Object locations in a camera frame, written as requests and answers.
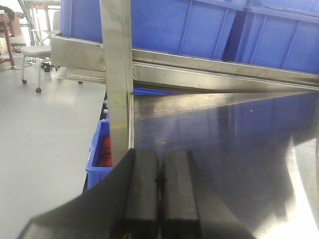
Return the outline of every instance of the metal table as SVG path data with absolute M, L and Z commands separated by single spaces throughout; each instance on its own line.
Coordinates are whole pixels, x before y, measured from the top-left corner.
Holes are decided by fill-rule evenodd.
M 191 150 L 256 238 L 319 237 L 319 93 L 135 96 L 134 113 L 135 147 Z

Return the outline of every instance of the metal leg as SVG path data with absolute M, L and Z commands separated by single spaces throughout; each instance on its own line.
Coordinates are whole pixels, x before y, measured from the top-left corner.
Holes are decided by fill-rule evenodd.
M 43 59 L 43 60 L 40 60 L 40 62 L 38 63 L 38 66 L 37 66 L 37 70 L 38 70 L 38 87 L 35 89 L 35 91 L 37 93 L 41 93 L 41 65 L 45 62 L 49 62 L 51 61 L 51 58 L 50 59 Z
M 24 60 L 25 60 L 25 55 L 23 55 L 22 62 L 21 62 L 21 81 L 23 84 L 26 84 L 26 80 L 24 79 Z
M 101 0 L 105 72 L 113 166 L 129 146 L 130 95 L 133 92 L 131 0 Z
M 8 24 L 6 21 L 4 21 L 4 35 L 5 35 L 5 40 L 6 40 L 6 46 L 8 48 L 8 54 L 9 54 L 9 59 L 10 59 L 10 63 L 11 63 L 11 68 L 14 69 L 14 58 L 13 58 L 13 54 L 12 54 L 12 47 L 11 47 L 11 43 L 10 43 L 10 36 L 9 36 L 9 31 L 8 31 Z

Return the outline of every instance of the stainless steel surface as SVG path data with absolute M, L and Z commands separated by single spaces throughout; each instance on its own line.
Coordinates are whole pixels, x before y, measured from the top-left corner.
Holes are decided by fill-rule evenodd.
M 113 166 L 129 148 L 133 92 L 131 1 L 100 0 Z
M 190 70 L 170 66 L 134 63 L 134 82 L 144 85 L 189 89 L 198 92 L 291 92 L 316 90 L 318 87 L 285 82 Z
M 105 72 L 77 68 L 60 67 L 56 72 L 52 73 L 52 78 L 105 84 Z
M 267 68 L 263 66 L 245 65 L 234 62 L 201 59 L 187 56 L 171 55 L 162 52 L 133 49 L 135 62 L 151 63 L 155 65 L 174 66 L 190 70 L 219 72 L 230 75 L 248 76 L 312 86 L 319 86 L 319 75 L 294 72 L 283 69 Z
M 105 71 L 103 45 L 93 41 L 52 36 L 52 64 L 92 71 Z
M 319 237 L 319 93 L 135 96 L 134 108 L 135 147 L 192 150 L 256 238 Z
M 90 42 L 74 38 L 66 38 L 62 36 L 52 37 L 52 56 L 53 63 L 59 66 L 67 66 L 88 70 L 104 71 L 104 59 L 102 53 L 102 44 L 98 42 Z M 83 52 L 90 52 L 89 56 L 82 57 Z M 244 65 L 238 63 L 221 62 L 208 59 L 193 58 L 187 56 L 171 55 L 161 52 L 152 52 L 146 50 L 133 49 L 134 60 L 134 75 L 135 80 L 143 84 L 158 85 L 161 84 L 160 69 L 172 70 L 177 69 L 183 72 L 201 72 L 203 74 L 212 75 L 216 73 L 250 77 L 253 81 L 269 80 L 269 82 L 286 82 L 297 85 L 305 85 L 308 87 L 319 87 L 319 75 L 308 74 L 303 72 L 287 71 L 275 68 L 266 68 L 261 66 Z M 163 78 L 163 84 L 172 87 L 192 87 L 192 85 L 185 79 L 181 82 L 179 79 L 171 78 L 166 80 Z M 232 85 L 227 85 L 227 89 L 231 89 Z M 202 82 L 200 88 L 212 89 L 211 82 Z
M 303 93 L 224 93 L 224 94 L 178 94 L 170 96 L 135 96 L 134 119 L 151 119 L 212 107 L 230 106 L 239 103 L 254 102 L 278 97 L 293 96 Z

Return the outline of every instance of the blue plastic crate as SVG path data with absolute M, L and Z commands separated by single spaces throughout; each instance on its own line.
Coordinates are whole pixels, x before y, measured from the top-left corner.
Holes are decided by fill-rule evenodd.
M 176 95 L 178 92 L 134 88 L 134 95 Z
M 281 10 L 319 12 L 318 0 L 248 0 L 247 6 L 260 6 Z
M 262 7 L 245 11 L 237 16 L 224 60 L 319 73 L 319 14 Z
M 108 175 L 112 168 L 99 167 L 103 139 L 110 134 L 110 123 L 108 120 L 100 120 L 94 133 L 90 147 L 89 160 L 86 167 L 88 173 L 88 189 L 92 188 Z
M 221 59 L 245 0 L 132 0 L 135 48 Z M 63 36 L 102 42 L 99 0 L 62 0 Z

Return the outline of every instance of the chair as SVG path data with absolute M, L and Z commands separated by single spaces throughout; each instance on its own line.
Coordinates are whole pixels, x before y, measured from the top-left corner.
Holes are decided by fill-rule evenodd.
M 41 93 L 41 65 L 45 62 L 51 61 L 51 45 L 43 45 L 44 40 L 50 39 L 52 35 L 60 32 L 60 11 L 55 11 L 53 15 L 53 26 L 52 31 L 49 35 L 41 40 L 40 46 L 26 46 L 21 48 L 21 53 L 23 54 L 22 64 L 21 64 L 21 81 L 26 84 L 27 81 L 24 79 L 24 60 L 26 57 L 36 57 L 41 58 L 37 65 L 37 79 L 38 87 L 35 89 L 37 93 Z

